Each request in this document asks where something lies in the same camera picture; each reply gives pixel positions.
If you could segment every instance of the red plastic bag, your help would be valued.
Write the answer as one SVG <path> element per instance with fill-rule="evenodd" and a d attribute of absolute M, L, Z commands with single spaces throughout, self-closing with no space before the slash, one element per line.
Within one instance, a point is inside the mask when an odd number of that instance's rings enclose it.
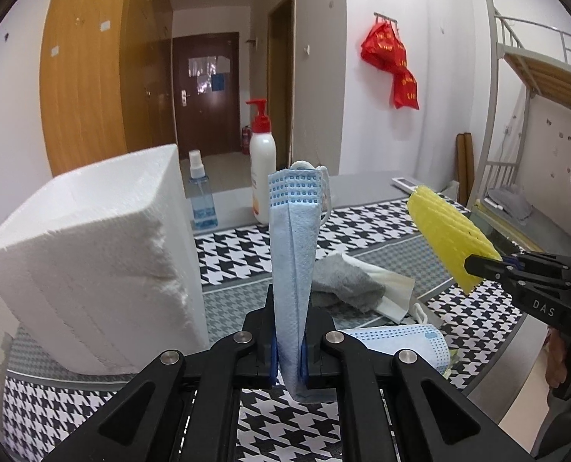
<path fill-rule="evenodd" d="M 361 49 L 361 58 L 382 71 L 398 73 L 407 68 L 407 52 L 395 34 L 392 22 L 376 22 Z"/>
<path fill-rule="evenodd" d="M 394 75 L 394 107 L 411 107 L 420 109 L 418 105 L 418 84 L 414 75 L 408 70 Z"/>

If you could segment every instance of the human hand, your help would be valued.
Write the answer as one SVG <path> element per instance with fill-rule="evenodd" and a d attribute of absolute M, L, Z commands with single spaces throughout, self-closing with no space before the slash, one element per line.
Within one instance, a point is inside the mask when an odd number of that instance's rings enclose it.
<path fill-rule="evenodd" d="M 558 330 L 552 328 L 548 336 L 548 360 L 546 361 L 546 383 L 557 388 L 568 376 L 566 368 L 566 343 Z"/>

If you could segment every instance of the silver screw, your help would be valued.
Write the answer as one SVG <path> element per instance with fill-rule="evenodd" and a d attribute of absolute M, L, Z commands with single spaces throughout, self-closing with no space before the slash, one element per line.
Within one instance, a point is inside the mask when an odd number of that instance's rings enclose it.
<path fill-rule="evenodd" d="M 237 344 L 247 344 L 248 342 L 251 342 L 251 339 L 253 338 L 254 336 L 246 331 L 236 332 L 234 334 L 234 342 Z"/>
<path fill-rule="evenodd" d="M 165 365 L 174 365 L 180 356 L 177 351 L 166 351 L 159 357 L 160 361 Z"/>
<path fill-rule="evenodd" d="M 332 332 L 328 332 L 326 334 L 326 340 L 331 344 L 341 344 L 343 341 L 345 341 L 345 336 L 343 336 L 341 332 L 333 330 Z"/>
<path fill-rule="evenodd" d="M 404 349 L 399 353 L 399 361 L 407 364 L 407 365 L 411 365 L 412 363 L 415 363 L 418 360 L 418 355 L 409 349 Z"/>

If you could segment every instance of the wooden wardrobe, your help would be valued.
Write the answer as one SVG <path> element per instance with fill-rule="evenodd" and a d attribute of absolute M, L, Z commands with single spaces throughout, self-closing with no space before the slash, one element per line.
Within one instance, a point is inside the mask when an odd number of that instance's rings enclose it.
<path fill-rule="evenodd" d="M 51 0 L 40 107 L 54 176 L 175 142 L 170 0 Z"/>

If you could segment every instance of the blue spray bottle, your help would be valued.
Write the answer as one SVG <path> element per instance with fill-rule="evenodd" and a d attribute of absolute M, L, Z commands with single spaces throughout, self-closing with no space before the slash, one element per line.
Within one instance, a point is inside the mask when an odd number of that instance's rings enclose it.
<path fill-rule="evenodd" d="M 210 189 L 209 176 L 204 171 L 199 150 L 189 152 L 189 186 L 187 195 L 194 211 L 194 228 L 211 229 L 217 227 L 217 214 L 213 193 Z"/>

